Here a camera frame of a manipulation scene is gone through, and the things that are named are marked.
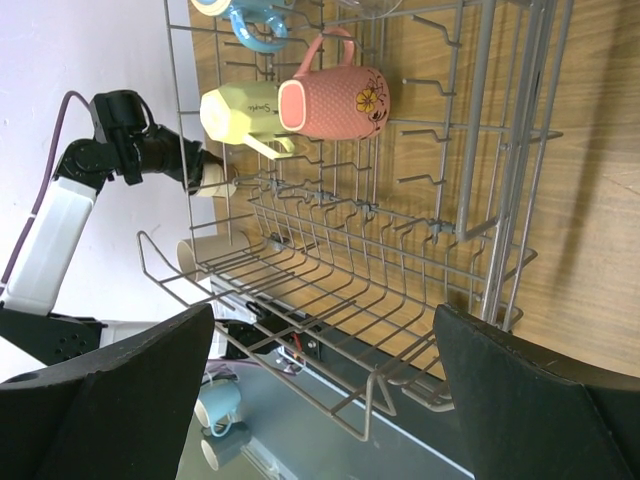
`light blue mug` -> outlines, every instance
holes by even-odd
[[[282,14],[271,8],[272,5],[290,8],[287,0],[191,0],[193,5],[210,17],[224,17],[231,20],[233,33],[245,47],[260,53],[275,53],[286,42],[275,40],[265,42],[253,35],[247,23],[265,23],[277,38],[287,38],[289,32]]]
[[[233,380],[216,380],[200,389],[200,395],[193,409],[198,421],[205,428],[211,429],[211,435],[226,435],[231,425],[231,418],[222,430],[216,430],[216,424],[224,417],[231,417],[240,405],[240,389]]]

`pink mug handle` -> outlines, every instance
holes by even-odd
[[[325,36],[323,36],[323,33],[335,34],[343,37],[350,37],[350,38],[342,39],[342,43],[344,44],[344,58],[342,59],[340,66],[348,67],[353,63],[353,56],[355,54],[356,46],[354,41],[351,40],[352,35],[344,28],[340,28],[340,27],[327,28],[324,32],[318,35],[316,39],[311,43],[309,50],[307,50],[307,54],[304,56],[304,59],[300,64],[300,68],[298,68],[298,71],[295,73],[293,78],[301,77],[309,73],[309,71],[311,70],[311,62],[313,61],[313,57],[315,56],[316,52],[320,48],[320,45],[322,45],[322,42],[324,42],[326,38]]]

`white wall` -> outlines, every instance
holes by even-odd
[[[170,2],[172,21],[184,24],[187,0]],[[189,33],[176,41],[186,82],[182,108],[196,109]],[[2,270],[36,196],[66,91],[74,89],[90,99],[98,92],[134,89],[157,122],[177,128],[163,2],[0,0],[0,72]],[[201,130],[192,123],[185,133],[200,136]],[[58,153],[70,141],[91,134],[88,114],[72,101]],[[200,215],[212,215],[209,202],[199,207]],[[180,304],[142,274],[135,235],[148,231],[173,260],[175,244],[188,235],[187,227],[185,195],[168,177],[147,176],[135,187],[122,179],[108,184],[80,240],[55,311],[117,320],[161,320],[180,311]],[[19,363],[8,362],[14,353],[0,342],[0,380],[7,376],[3,368],[8,363]]]

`dish rack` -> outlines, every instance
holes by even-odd
[[[390,120],[374,139],[322,142],[292,134],[296,153],[275,161],[243,147],[210,147],[221,149],[225,178],[238,191],[216,203],[209,221],[192,221],[192,235],[217,226],[237,245],[238,229],[258,232],[248,248],[198,262],[211,274],[212,291],[191,282],[186,275],[193,272],[180,272],[148,234],[138,235],[145,274],[183,305],[241,297],[286,320],[290,328],[277,333],[259,326],[267,338],[256,345],[228,340],[361,440],[369,438],[373,408],[395,414],[390,385],[430,410],[453,408],[431,329],[439,303],[504,330],[522,318],[515,302],[523,269],[537,256],[527,238],[542,160],[547,142],[562,136],[550,121],[572,0],[427,3],[414,8],[405,0],[378,19],[358,18],[332,0],[298,0],[290,11],[274,6],[290,22],[277,54],[244,50],[223,19],[192,13],[191,26],[178,26],[167,13],[181,131],[194,112],[180,106],[176,30],[190,30],[194,44],[203,36],[211,42],[207,89],[237,75],[291,78],[310,39],[335,25],[351,33],[358,63],[389,80]],[[253,28],[271,37],[263,26]],[[316,68],[339,62],[339,43],[325,41]],[[438,65],[433,75],[431,58]],[[412,59],[427,68],[419,71]],[[191,216],[189,196],[188,204]],[[170,274],[152,275],[148,255],[159,255]],[[202,298],[176,294],[177,280],[191,282]],[[307,314],[304,321],[293,319],[298,312]],[[352,384],[285,342],[292,332],[340,355],[366,381]],[[272,341],[344,398],[323,403],[252,353]],[[374,359],[380,351],[383,362]],[[364,406],[362,421],[344,418],[353,403]]]

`yellow flower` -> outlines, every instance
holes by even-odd
[[[371,113],[376,108],[378,94],[371,88],[365,88],[356,96],[356,108],[359,112]]]

